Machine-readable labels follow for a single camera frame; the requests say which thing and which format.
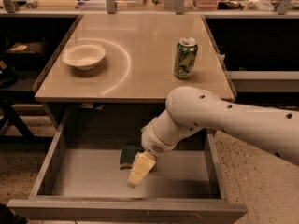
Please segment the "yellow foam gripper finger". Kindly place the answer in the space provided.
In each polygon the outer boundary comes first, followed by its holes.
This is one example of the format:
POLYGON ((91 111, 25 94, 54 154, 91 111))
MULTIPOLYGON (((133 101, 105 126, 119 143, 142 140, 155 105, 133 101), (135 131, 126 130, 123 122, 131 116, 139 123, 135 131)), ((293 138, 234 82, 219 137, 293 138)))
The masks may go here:
POLYGON ((137 187, 155 164, 156 158, 153 155, 148 152, 138 152, 128 175, 127 186, 132 189, 137 187))

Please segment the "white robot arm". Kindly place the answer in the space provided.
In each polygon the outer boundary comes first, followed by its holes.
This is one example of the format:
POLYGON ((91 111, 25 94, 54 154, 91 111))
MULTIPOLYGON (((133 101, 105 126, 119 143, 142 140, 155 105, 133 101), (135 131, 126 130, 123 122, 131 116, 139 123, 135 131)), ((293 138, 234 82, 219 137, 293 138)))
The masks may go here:
POLYGON ((211 91, 180 86, 170 91, 165 111, 142 128, 144 151, 135 156, 127 185, 134 188, 156 159, 203 130, 228 133, 292 164, 299 164, 299 112, 223 101, 211 91))

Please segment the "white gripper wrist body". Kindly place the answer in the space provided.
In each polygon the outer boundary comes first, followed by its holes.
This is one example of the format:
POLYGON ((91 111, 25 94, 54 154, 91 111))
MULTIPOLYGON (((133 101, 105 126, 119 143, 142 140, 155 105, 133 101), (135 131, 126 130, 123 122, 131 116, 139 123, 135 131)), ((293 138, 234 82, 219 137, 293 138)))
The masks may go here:
POLYGON ((175 148, 175 145, 169 146, 157 137, 151 123, 143 127, 141 132, 141 146, 152 156, 163 156, 175 148))

